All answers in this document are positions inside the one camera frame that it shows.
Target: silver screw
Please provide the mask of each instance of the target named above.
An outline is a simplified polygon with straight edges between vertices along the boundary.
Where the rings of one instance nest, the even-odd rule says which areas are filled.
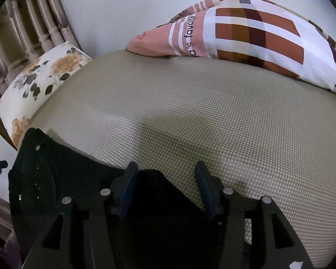
[[[110,194],[111,194],[110,189],[105,188],[105,189],[101,190],[101,195],[102,196],[107,196],[107,195],[110,195]]]
[[[269,196],[264,196],[262,201],[264,201],[266,204],[271,203],[271,198]]]
[[[71,202],[71,197],[70,196],[67,196],[67,197],[64,197],[63,199],[62,199],[62,203],[63,204],[69,204],[70,202]]]
[[[223,193],[226,195],[232,195],[234,193],[234,190],[232,190],[231,188],[225,187],[223,189]]]

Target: textured fabric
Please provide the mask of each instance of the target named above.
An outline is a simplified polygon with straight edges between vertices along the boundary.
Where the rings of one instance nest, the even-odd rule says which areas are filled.
[[[80,69],[29,126],[101,163],[160,170],[198,205],[203,160],[242,195],[270,195],[314,266],[336,253],[332,92],[239,63],[119,51]]]
[[[0,99],[0,118],[16,147],[36,110],[91,60],[65,42],[40,56],[15,78]]]
[[[336,93],[336,42],[320,30],[268,0],[204,0],[137,35],[127,50],[245,63]]]

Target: white sticker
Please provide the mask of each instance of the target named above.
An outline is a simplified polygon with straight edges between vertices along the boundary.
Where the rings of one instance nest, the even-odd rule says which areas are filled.
[[[290,264],[290,269],[301,269],[303,262],[292,262]]]

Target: woven mattress cover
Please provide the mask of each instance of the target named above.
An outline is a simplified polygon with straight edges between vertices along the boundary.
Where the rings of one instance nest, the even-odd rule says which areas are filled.
[[[330,91],[235,62],[121,50],[80,69],[29,127],[107,165],[158,169],[199,206],[194,166],[203,160],[226,187],[271,196],[316,268],[336,254]]]

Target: mattress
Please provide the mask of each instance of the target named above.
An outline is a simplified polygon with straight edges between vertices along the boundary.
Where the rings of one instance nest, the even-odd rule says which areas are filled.
[[[315,267],[336,254],[336,94],[328,90],[235,62],[122,50],[81,68],[29,127],[101,163],[158,169],[199,206],[194,166],[203,160],[226,187],[271,196]]]

